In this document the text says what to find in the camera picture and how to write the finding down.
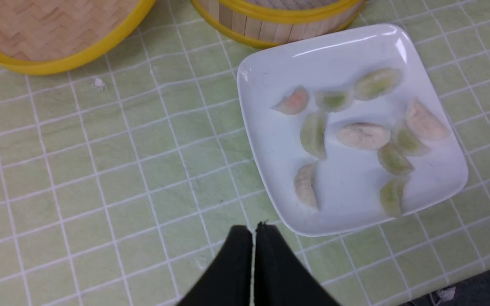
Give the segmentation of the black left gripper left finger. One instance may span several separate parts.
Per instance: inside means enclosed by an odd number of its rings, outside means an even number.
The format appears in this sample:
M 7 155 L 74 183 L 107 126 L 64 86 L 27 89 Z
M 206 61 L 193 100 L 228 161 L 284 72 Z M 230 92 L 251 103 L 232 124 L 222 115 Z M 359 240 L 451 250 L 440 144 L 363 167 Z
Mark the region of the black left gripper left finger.
M 220 251 L 179 306 L 248 306 L 251 299 L 253 239 L 245 225 L 234 225 Z

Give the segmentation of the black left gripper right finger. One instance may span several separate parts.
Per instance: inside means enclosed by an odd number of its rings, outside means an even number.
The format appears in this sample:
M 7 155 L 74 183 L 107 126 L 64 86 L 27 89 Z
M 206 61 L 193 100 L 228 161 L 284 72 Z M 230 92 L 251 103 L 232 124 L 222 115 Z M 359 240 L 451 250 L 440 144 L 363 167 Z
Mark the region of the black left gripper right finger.
M 256 228 L 254 267 L 256 306 L 338 306 L 288 246 L 275 225 Z

